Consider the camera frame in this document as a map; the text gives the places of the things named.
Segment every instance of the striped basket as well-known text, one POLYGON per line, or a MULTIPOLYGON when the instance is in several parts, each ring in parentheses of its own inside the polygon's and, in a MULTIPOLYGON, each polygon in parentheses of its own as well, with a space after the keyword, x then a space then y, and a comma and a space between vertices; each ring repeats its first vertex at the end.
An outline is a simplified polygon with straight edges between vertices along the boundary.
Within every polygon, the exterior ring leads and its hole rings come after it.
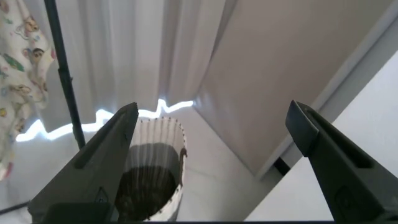
POLYGON ((186 136, 173 118, 139 119, 116 196, 119 221, 175 221, 182 198, 186 136))

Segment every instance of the beige wall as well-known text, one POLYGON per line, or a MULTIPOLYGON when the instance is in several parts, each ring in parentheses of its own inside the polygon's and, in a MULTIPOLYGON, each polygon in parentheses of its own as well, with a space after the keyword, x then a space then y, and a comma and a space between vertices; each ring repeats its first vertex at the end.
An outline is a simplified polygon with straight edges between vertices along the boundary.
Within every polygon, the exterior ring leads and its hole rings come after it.
POLYGON ((239 0, 197 110, 257 172, 287 135, 289 102, 311 104, 390 3, 239 0))

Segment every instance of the white trim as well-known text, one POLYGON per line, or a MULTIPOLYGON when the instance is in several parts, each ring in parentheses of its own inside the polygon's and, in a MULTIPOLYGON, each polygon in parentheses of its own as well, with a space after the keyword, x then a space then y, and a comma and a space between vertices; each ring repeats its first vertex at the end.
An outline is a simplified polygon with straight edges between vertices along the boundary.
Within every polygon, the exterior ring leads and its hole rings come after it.
MULTIPOLYGON (((319 110, 334 94, 337 88, 345 81, 350 72, 357 66, 357 64, 364 58, 369 49, 377 42, 380 36, 388 29, 388 27, 398 17, 398 1, 394 1, 387 8, 384 14, 372 27, 369 33, 365 36, 363 41, 357 46, 353 53, 342 64, 333 78, 329 81, 325 89, 320 93, 316 100, 311 104, 315 110, 319 110)), ((292 138, 287 136, 279 146, 273 151, 271 156, 262 165, 256 173, 256 179, 261 179, 274 162, 286 151, 286 149, 293 143, 292 138)))

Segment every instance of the white floor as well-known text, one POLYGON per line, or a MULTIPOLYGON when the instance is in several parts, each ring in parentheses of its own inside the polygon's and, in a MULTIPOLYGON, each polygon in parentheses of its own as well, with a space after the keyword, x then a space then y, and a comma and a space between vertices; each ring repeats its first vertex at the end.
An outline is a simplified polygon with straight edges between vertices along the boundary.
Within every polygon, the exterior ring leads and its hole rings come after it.
MULTIPOLYGON (((187 174, 179 221, 244 220, 281 179, 271 169, 262 182, 256 181, 193 108, 167 116, 179 119, 187 134, 187 174)), ((72 134, 54 141, 37 137, 17 143, 14 170, 0 182, 0 209, 34 197, 77 150, 72 134)), ((3 222, 30 223, 30 216, 23 208, 0 216, 3 222)))

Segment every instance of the curtain fold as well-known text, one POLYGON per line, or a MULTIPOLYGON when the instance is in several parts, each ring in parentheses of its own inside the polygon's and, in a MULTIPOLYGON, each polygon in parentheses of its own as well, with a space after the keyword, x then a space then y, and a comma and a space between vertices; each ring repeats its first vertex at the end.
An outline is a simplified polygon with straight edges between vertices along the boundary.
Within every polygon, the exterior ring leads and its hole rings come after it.
MULTIPOLYGON (((50 29, 43 0, 29 1, 50 29)), ((225 0, 57 0, 70 74, 82 123, 95 111, 136 101, 155 111, 192 100, 205 75, 225 0)), ((70 123, 57 73, 50 67, 49 106, 39 114, 47 132, 70 123)))

